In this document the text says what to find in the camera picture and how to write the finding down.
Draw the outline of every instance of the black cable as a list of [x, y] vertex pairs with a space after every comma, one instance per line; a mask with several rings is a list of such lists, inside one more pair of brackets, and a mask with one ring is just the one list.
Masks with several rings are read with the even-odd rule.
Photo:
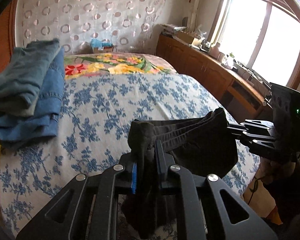
[[254, 181], [254, 184], [253, 184], [253, 190], [252, 190], [252, 194], [251, 194], [251, 197], [250, 197], [250, 199], [249, 199], [249, 201], [248, 201], [248, 205], [250, 204], [250, 202], [251, 202], [251, 200], [252, 200], [252, 197], [253, 197], [253, 194], [256, 192], [256, 187], [257, 187], [257, 185], [258, 185], [258, 180], [261, 180], [261, 179], [263, 179], [264, 177], [261, 177], [261, 178], [259, 178], [259, 179], [257, 179], [256, 177], [254, 177], [256, 180]]

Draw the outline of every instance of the small box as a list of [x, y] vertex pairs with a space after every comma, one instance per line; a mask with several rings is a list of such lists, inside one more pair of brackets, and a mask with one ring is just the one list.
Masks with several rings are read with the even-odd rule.
[[93, 53], [94, 54], [99, 54], [99, 53], [111, 53], [114, 50], [114, 46], [111, 47], [103, 47], [103, 50], [99, 50], [99, 48], [93, 48]]
[[182, 41], [184, 41], [187, 44], [191, 44], [191, 45], [194, 45], [197, 47], [203, 41], [203, 39], [199, 40], [199, 39], [189, 35], [188, 33], [184, 33], [184, 32], [177, 32], [177, 38], [181, 39]]

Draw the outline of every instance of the bright window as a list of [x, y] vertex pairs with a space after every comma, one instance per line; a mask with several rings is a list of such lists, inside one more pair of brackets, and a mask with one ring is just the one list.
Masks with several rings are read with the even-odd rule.
[[266, 7], [267, 3], [262, 0], [232, 0], [220, 51], [232, 52], [247, 65], [260, 34]]
[[217, 37], [221, 52], [284, 86], [300, 52], [300, 23], [269, 0], [230, 0]]

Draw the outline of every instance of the bed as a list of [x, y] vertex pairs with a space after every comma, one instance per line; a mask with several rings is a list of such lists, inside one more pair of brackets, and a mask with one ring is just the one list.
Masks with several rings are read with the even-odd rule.
[[[133, 119], [200, 117], [220, 106], [195, 79], [175, 74], [156, 56], [67, 56], [65, 70], [59, 135], [16, 152], [1, 152], [0, 205], [14, 235], [78, 173], [93, 176], [118, 163], [130, 150], [127, 136]], [[242, 195], [258, 169], [259, 157], [238, 141], [237, 149], [239, 161], [223, 180]], [[118, 212], [118, 236], [138, 239]], [[159, 228], [156, 235], [173, 239], [176, 224]]]

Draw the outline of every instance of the wooden bed frame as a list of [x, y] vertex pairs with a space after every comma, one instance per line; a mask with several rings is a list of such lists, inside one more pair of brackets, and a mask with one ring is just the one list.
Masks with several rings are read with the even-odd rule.
[[0, 14], [0, 72], [9, 64], [15, 47], [15, 15], [18, 0], [12, 0]]

